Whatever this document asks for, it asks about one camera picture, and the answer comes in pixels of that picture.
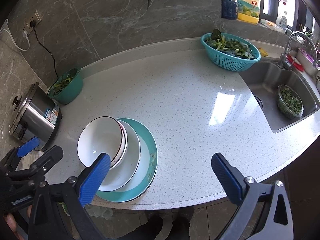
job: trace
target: blue gripper pad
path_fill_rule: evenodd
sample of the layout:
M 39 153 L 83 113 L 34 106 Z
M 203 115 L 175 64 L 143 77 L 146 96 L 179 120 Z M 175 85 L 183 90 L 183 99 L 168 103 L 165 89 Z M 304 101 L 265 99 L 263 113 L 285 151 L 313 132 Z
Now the blue gripper pad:
M 31 138 L 24 145 L 22 145 L 18 148 L 17 156 L 18 157 L 26 156 L 33 149 L 37 148 L 39 146 L 39 144 L 40 144 L 40 141 L 39 141 L 38 137 Z
M 79 202 L 82 207 L 90 204 L 97 193 L 111 165 L 110 156 L 105 154 L 89 173 L 79 189 Z
M 230 201 L 233 204 L 239 206 L 244 197 L 243 190 L 245 189 L 245 183 L 243 182 L 244 177 L 242 176 L 242 174 L 237 168 L 232 167 L 221 153 L 216 153 L 212 156 L 211 167 Z M 235 170 L 237 170 L 237 175 L 240 174 L 240 177 L 242 177 L 240 178 L 240 180 L 235 178 L 235 176 L 233 175 L 233 171 Z

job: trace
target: kitchen sink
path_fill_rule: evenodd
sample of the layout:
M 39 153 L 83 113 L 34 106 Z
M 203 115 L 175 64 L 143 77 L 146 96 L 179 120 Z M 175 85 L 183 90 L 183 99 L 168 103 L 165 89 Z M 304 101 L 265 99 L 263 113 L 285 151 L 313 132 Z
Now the kitchen sink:
M 271 130 L 280 132 L 320 109 L 320 102 L 303 76 L 296 70 L 278 67 L 276 62 L 260 61 L 246 71 L 239 72 L 260 105 Z M 277 88 L 284 84 L 297 92 L 302 100 L 301 118 L 289 119 L 277 106 Z

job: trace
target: yellow detergent bottle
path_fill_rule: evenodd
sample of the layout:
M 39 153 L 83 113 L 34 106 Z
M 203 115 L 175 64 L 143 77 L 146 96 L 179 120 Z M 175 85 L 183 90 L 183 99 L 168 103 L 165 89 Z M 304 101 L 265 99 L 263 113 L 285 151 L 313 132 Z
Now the yellow detergent bottle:
M 238 19 L 250 23 L 258 23 L 261 0 L 237 0 Z

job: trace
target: teal plate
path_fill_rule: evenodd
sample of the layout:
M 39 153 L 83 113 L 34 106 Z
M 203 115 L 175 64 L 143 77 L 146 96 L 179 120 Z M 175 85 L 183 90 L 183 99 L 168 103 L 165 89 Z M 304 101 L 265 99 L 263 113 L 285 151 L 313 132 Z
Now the teal plate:
M 142 123 L 130 118 L 118 118 L 129 124 L 137 133 L 140 146 L 140 162 L 134 176 L 120 189 L 97 191 L 100 198 L 111 202 L 127 202 L 140 197 L 150 187 L 158 165 L 158 150 L 151 132 Z

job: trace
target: human hand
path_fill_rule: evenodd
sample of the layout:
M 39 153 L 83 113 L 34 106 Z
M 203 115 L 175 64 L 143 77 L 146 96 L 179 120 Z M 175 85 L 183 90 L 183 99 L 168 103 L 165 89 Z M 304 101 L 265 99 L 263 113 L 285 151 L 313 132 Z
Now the human hand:
M 29 206 L 28 209 L 27 209 L 27 215 L 28 217 L 30 217 L 30 214 L 31 214 L 31 208 L 32 206 Z M 25 240 L 18 232 L 17 232 L 17 222 L 16 220 L 14 219 L 13 215 L 12 214 L 7 214 L 5 217 L 4 217 L 5 221 L 7 222 L 8 226 L 10 227 L 10 229 L 12 230 L 12 232 L 16 235 L 17 239 L 18 240 Z

